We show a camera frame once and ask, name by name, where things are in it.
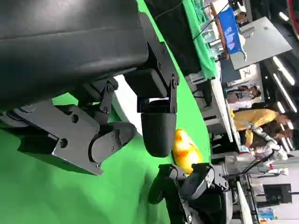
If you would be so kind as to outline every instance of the ceiling light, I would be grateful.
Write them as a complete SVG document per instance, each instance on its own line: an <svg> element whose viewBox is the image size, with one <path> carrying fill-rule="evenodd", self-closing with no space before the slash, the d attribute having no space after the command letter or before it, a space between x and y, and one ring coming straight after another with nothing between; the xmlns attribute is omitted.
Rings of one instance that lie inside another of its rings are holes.
<svg viewBox="0 0 299 224"><path fill-rule="evenodd" d="M280 126L281 126L281 130L285 130L285 127L284 127L284 125L283 124L280 124Z"/></svg>
<svg viewBox="0 0 299 224"><path fill-rule="evenodd" d="M287 17L284 13L280 12L279 16L284 20L284 21L288 21L289 17Z"/></svg>
<svg viewBox="0 0 299 224"><path fill-rule="evenodd" d="M280 80L278 79L277 75L274 73L273 74L278 86L280 87L282 93L284 94L286 100L288 101L288 103L290 104L291 108L294 110L294 112L297 113L297 108L296 106L294 105L294 103L292 102L290 96L287 94L287 92L285 91L285 88L283 87L283 85L281 84Z"/></svg>
<svg viewBox="0 0 299 224"><path fill-rule="evenodd" d="M285 113L285 109L284 109L284 107L282 106L282 104L281 104L280 101L277 102L277 106L278 106L279 111L280 111L281 113Z"/></svg>
<svg viewBox="0 0 299 224"><path fill-rule="evenodd" d="M289 126L289 128L291 129L291 130L293 130L294 129L294 126L293 126L293 124L289 121L288 123L288 126Z"/></svg>
<svg viewBox="0 0 299 224"><path fill-rule="evenodd" d="M285 67L283 66L283 64L280 62L280 60L274 56L273 57L273 61L275 62L275 64L277 65L277 67L279 68L279 70L281 70L282 74L285 76L285 78L290 82L291 85L295 85L295 79L293 78L293 76L290 75L290 73L285 69Z"/></svg>
<svg viewBox="0 0 299 224"><path fill-rule="evenodd" d="M286 140L288 141L291 150L293 150L293 149L294 149L294 146L293 146L293 144L292 144L290 138L286 138Z"/></svg>
<svg viewBox="0 0 299 224"><path fill-rule="evenodd" d="M289 153L290 152L290 148L289 148L288 144L286 143L285 138L282 138L281 141L282 141L282 144L285 147L285 150Z"/></svg>

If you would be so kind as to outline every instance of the green surface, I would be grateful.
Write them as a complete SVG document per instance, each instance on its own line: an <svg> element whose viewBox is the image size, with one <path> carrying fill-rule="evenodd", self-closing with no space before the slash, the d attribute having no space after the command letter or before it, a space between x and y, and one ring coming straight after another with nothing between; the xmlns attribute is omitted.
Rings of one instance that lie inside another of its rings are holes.
<svg viewBox="0 0 299 224"><path fill-rule="evenodd" d="M148 12L142 0L139 7ZM205 161L210 161L205 123L180 71L179 74L177 127L188 132ZM65 105L76 100L64 94L54 102ZM114 112L110 120L118 120ZM147 194L158 165L173 160L171 156L151 157L141 137L134 138L108 158L103 163L102 176L67 172L21 154L17 152L20 140L3 131L0 131L0 143L2 224L169 223L165 202L150 205Z"/></svg>
<svg viewBox="0 0 299 224"><path fill-rule="evenodd" d="M194 38L200 33L200 24L207 21L207 16L200 10L202 6L200 0L184 0L183 5L186 11L192 38ZM217 70L215 60L210 57L209 46L205 44L202 35L199 35L193 43L204 77L208 79L214 78L217 74Z"/></svg>

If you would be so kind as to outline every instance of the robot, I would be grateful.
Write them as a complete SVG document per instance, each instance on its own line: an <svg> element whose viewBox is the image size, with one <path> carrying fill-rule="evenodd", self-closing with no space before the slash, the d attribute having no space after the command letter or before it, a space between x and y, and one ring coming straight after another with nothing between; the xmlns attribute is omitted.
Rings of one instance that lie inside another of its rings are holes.
<svg viewBox="0 0 299 224"><path fill-rule="evenodd" d="M179 76L136 0L6 0L0 13L0 123L21 137L19 151L102 174L102 162L136 133L130 123L108 123L113 77L123 74L137 95L147 151L168 156ZM54 106L65 92L78 105Z"/></svg>
<svg viewBox="0 0 299 224"><path fill-rule="evenodd" d="M228 180L218 165L193 164L186 176L172 164L159 166L149 191L150 204L163 199L171 224L229 224L233 216L233 196Z"/></svg>

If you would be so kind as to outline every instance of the yellow toy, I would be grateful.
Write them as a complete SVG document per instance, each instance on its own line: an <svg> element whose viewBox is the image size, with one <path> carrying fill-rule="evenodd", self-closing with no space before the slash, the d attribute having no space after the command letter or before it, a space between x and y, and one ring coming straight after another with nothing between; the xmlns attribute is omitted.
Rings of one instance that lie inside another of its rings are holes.
<svg viewBox="0 0 299 224"><path fill-rule="evenodd" d="M173 157L177 166L191 174L192 164L202 162L202 154L183 129L177 129L173 146Z"/></svg>

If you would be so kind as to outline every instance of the black metal bracket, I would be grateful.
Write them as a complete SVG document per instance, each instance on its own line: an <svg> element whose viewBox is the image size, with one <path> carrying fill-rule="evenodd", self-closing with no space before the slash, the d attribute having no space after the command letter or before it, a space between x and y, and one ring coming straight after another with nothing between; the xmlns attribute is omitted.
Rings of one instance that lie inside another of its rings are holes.
<svg viewBox="0 0 299 224"><path fill-rule="evenodd" d="M192 164L193 172L182 186L182 194L188 200L196 200L206 189L213 187L220 191L228 190L228 182L214 165L209 163Z"/></svg>
<svg viewBox="0 0 299 224"><path fill-rule="evenodd" d="M78 99L78 106L87 114L99 124L106 124L111 113L112 97L117 89L117 81L111 78L84 84L70 94Z"/></svg>
<svg viewBox="0 0 299 224"><path fill-rule="evenodd" d="M14 109L11 114L30 125L22 129L21 152L80 173L102 174L101 163L136 133L130 123L100 126L77 106L55 107L51 100Z"/></svg>
<svg viewBox="0 0 299 224"><path fill-rule="evenodd" d="M125 79L137 95L137 112L142 113L147 151L154 157L166 157L172 150L176 131L179 75L166 44L158 40L148 16L141 13L140 17L149 57L143 66L125 74Z"/></svg>
<svg viewBox="0 0 299 224"><path fill-rule="evenodd" d="M165 198L171 224L203 224L197 211L189 207L180 192L180 185L185 180L185 173L178 166L160 165L149 191L149 203L158 204Z"/></svg>

